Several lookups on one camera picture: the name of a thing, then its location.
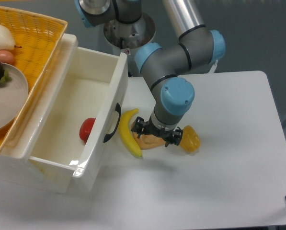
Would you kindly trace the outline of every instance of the toy banana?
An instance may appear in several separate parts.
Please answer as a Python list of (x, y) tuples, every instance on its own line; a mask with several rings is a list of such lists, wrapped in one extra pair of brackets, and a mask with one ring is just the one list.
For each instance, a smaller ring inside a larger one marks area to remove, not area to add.
[(129, 130), (130, 119), (136, 113), (138, 113), (137, 108), (126, 111), (121, 115), (119, 126), (118, 126), (118, 132), (119, 132), (120, 138), (123, 141), (124, 145), (132, 153), (132, 155), (135, 157), (142, 157), (142, 150), (137, 144), (137, 142), (134, 140), (131, 134), (131, 131)]

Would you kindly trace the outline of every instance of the blue joint cover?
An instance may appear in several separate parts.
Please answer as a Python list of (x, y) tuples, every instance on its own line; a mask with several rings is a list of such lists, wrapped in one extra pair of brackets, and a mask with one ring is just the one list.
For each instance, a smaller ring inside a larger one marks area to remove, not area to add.
[(157, 49), (162, 49), (162, 47), (158, 43), (147, 43), (137, 51), (137, 54), (134, 57), (134, 61), (137, 64), (139, 72), (141, 72), (145, 61)]
[(172, 115), (184, 115), (195, 97), (194, 87), (184, 78), (171, 78), (163, 85), (160, 93), (162, 105)]
[(219, 31), (210, 30), (210, 32), (213, 35), (213, 56), (210, 63), (213, 63), (225, 55), (226, 44), (223, 35)]
[(79, 12), (80, 14), (80, 17), (83, 21), (83, 24), (85, 27), (89, 28), (89, 27), (94, 27), (92, 24), (90, 24), (90, 22), (87, 20), (87, 18), (85, 17), (84, 13), (82, 12), (82, 9), (79, 5), (79, 0), (75, 0), (75, 5), (76, 5), (76, 8), (77, 8), (77, 11)]

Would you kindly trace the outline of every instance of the open drawer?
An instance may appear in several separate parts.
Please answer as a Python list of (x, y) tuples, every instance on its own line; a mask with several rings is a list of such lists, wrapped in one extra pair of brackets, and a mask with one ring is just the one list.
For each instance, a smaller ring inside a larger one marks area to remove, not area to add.
[[(0, 179), (65, 192), (72, 178), (90, 190), (106, 141), (118, 126), (127, 87), (127, 56), (77, 47), (65, 34), (42, 89), (0, 153)], [(85, 144), (83, 121), (96, 117)]]

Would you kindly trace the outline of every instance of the gray floor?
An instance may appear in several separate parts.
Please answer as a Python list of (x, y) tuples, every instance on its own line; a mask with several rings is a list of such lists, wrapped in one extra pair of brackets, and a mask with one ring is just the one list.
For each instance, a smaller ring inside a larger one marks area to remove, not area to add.
[[(156, 23), (154, 42), (167, 47), (178, 42), (161, 0), (143, 0), (143, 12)], [(219, 72), (261, 70), (268, 76), (279, 117), (286, 113), (286, 0), (196, 0), (209, 29), (225, 37), (227, 52)], [(38, 12), (68, 21), (67, 33), (79, 46), (111, 53), (101, 26), (87, 29), (73, 0), (0, 2), (0, 5)], [(193, 70), (204, 73), (210, 66)]]

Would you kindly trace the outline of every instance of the wicker basket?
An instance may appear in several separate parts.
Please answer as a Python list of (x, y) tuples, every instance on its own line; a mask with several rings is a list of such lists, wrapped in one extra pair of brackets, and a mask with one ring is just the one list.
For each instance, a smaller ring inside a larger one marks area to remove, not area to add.
[(23, 115), (35, 98), (38, 86), (66, 30), (67, 22), (53, 17), (0, 6), (0, 24), (12, 33), (16, 45), (14, 66), (26, 76), (29, 95), (12, 124), (0, 130), (0, 151), (16, 132)]

